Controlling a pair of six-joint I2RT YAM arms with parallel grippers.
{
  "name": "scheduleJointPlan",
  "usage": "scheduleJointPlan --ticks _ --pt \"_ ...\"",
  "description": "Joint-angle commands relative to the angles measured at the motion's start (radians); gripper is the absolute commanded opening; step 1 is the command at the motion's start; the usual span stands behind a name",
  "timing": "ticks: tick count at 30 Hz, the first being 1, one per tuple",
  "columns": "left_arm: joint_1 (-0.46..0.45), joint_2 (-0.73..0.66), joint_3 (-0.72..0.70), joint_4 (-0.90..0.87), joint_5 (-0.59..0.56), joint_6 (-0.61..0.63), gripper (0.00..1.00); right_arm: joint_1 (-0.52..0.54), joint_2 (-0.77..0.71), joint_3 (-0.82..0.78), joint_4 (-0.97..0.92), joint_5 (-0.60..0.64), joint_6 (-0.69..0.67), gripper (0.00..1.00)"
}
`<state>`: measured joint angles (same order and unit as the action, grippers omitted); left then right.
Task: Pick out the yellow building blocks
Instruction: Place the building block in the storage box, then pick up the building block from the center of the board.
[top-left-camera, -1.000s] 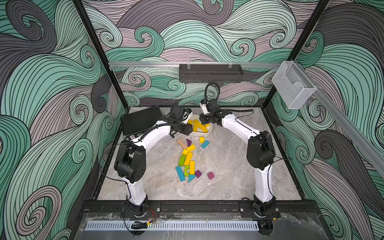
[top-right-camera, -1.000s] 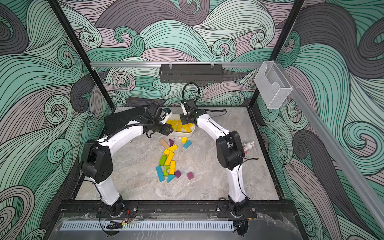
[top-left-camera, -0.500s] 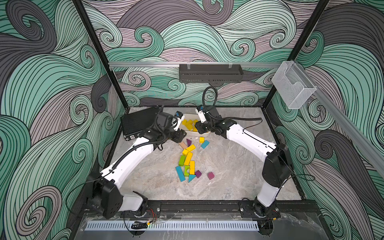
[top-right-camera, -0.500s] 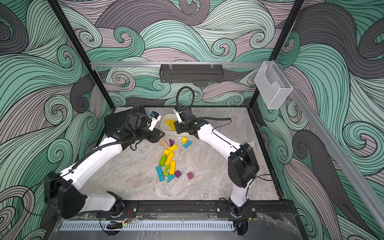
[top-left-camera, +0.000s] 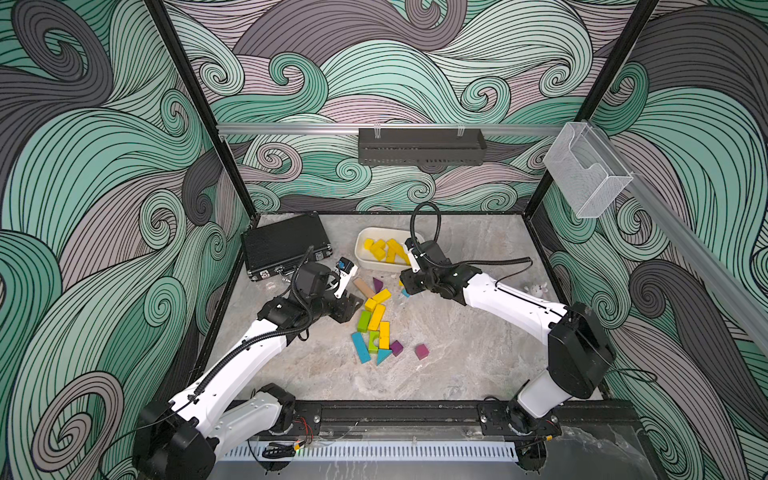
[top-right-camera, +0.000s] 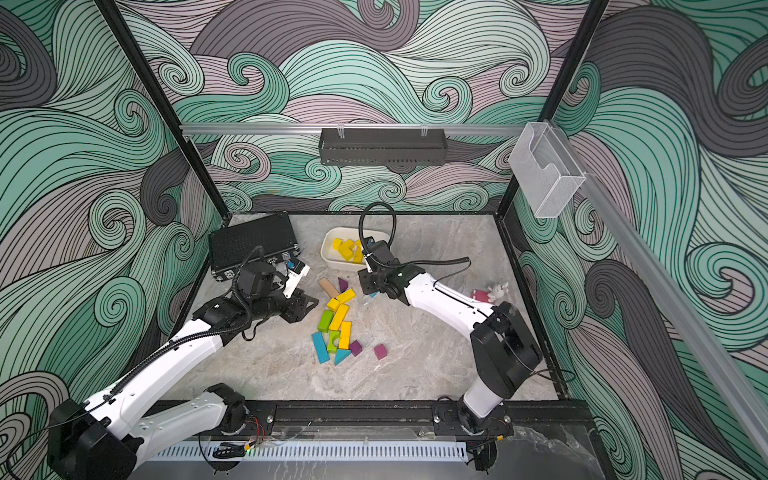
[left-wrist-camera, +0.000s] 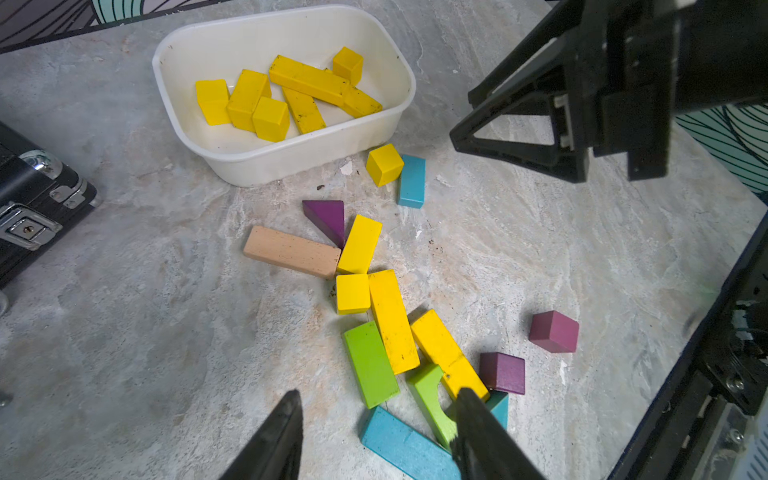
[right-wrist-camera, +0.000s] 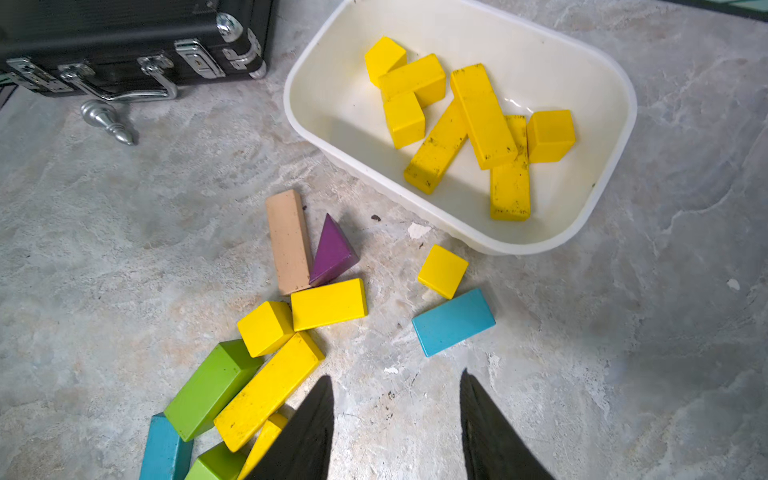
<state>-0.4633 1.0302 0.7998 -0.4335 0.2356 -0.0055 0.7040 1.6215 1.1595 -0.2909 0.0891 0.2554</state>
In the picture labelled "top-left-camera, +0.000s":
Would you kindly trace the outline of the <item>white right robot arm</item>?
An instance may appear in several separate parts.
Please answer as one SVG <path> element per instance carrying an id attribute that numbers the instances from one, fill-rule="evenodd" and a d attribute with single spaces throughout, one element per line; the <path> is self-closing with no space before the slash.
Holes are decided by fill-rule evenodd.
<path id="1" fill-rule="evenodd" d="M 547 367 L 507 404 L 508 425 L 515 434 L 553 434 L 552 410 L 573 398 L 590 398 L 614 366 L 615 349 L 606 330 L 583 303 L 546 301 L 469 265 L 406 269 L 400 273 L 400 282 L 410 295 L 429 291 L 489 312 L 547 348 Z"/>

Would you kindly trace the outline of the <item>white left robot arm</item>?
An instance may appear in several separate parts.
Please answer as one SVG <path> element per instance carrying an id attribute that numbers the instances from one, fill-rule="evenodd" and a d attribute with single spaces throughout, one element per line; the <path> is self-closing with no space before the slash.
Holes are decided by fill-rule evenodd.
<path id="1" fill-rule="evenodd" d="M 142 409 L 133 466 L 150 479 L 206 479 L 222 457 L 255 434 L 289 430 L 295 397 L 276 384 L 262 387 L 237 407 L 231 403 L 300 332 L 323 317 L 346 323 L 363 303 L 349 294 L 320 295 L 306 304 L 293 297 L 265 303 L 214 366 L 170 400 Z"/>

